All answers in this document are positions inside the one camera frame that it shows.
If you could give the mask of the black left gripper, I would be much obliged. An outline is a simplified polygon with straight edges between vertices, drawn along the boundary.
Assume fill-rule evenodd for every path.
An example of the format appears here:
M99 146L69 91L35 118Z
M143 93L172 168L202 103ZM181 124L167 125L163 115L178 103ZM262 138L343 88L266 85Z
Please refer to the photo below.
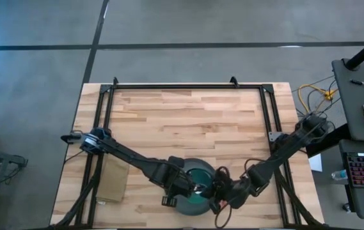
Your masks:
M201 192L206 185L195 183L184 170L185 160L170 156L167 160L156 160L157 164L152 174L152 183L163 188L167 195L174 197L181 195L190 199L202 199Z

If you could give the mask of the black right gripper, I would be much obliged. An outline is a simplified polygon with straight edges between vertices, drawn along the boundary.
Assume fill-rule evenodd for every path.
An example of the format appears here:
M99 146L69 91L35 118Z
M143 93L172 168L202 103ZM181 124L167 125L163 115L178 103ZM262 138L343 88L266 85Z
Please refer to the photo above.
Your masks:
M209 185L203 189L201 196L208 200L216 200L220 207L228 204L233 209L240 208L249 196L256 194L256 189L249 179L231 181L223 185L218 191L217 189L217 185Z

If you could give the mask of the teal green bowl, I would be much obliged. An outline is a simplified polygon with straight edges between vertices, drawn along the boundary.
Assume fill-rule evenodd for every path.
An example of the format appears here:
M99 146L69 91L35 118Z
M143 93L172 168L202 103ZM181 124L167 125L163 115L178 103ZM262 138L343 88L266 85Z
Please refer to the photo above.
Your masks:
M191 177L192 181L195 183L202 183L208 187L209 185L212 185L212 175L207 172L204 169L194 168L190 169L187 172L187 175ZM193 192L203 192L202 190L193 190ZM208 199L202 198L202 199L190 199L188 198L188 202L192 204L201 204L206 202Z

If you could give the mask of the grey bowl with green inside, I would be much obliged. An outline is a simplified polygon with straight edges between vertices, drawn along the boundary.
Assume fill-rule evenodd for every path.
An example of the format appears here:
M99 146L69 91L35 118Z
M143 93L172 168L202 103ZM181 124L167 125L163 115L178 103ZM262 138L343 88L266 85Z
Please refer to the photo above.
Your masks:
M194 168L206 170L212 175L213 179L215 169L209 163L199 158L185 159L185 166L184 166L185 172L187 173L188 170ZM197 215L202 215L210 210L209 200L201 204L192 204L187 201L188 198L182 195L177 195L175 198L177 198L177 206L175 209L183 215L197 216Z

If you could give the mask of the brown cardboard piece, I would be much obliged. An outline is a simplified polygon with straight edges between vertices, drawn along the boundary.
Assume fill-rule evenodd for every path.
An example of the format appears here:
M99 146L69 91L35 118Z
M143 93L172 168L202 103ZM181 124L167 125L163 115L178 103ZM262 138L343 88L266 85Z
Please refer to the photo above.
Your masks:
M123 200L129 164L113 155L106 155L102 164L100 183L96 195L98 202L120 203Z

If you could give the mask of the white paper sheet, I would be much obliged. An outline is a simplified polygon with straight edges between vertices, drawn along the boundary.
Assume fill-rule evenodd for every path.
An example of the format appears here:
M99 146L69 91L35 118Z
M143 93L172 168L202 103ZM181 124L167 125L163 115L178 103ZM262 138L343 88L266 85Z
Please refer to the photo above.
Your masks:
M312 171L316 171L316 172L322 172L322 157L321 154L317 154L313 157L310 157L308 159L309 164L310 164L310 169Z

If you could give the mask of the clear water bottle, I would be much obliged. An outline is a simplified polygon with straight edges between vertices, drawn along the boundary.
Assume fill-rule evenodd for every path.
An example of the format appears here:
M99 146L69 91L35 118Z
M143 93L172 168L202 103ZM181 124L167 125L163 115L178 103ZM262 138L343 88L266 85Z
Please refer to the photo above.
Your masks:
M341 171L335 171L331 173L331 178L335 181L347 180L348 179L347 171L345 169Z

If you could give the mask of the grey side table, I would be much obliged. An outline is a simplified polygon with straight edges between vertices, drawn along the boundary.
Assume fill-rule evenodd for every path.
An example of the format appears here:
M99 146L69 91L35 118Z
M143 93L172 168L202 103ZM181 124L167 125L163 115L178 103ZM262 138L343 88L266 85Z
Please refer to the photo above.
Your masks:
M350 79L364 82L364 63L355 71L348 70L342 60L334 60L331 65L351 139L364 141L364 86L350 82Z

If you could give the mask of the black aluminium table frame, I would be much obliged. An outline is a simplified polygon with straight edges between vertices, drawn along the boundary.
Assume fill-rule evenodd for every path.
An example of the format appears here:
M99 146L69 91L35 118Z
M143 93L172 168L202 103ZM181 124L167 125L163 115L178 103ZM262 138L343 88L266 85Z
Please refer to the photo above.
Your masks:
M81 90L73 129L108 127L121 144L155 158L199 158L212 167L227 166L238 177L245 165L270 154L268 132L291 132L298 118L290 87L279 83L86 84ZM89 192L73 221L63 217L104 157L67 149L50 221L51 230L228 228L274 229L295 222L295 209L274 183L238 210L216 217L187 216L161 205L162 189L131 167L123 200L100 204Z

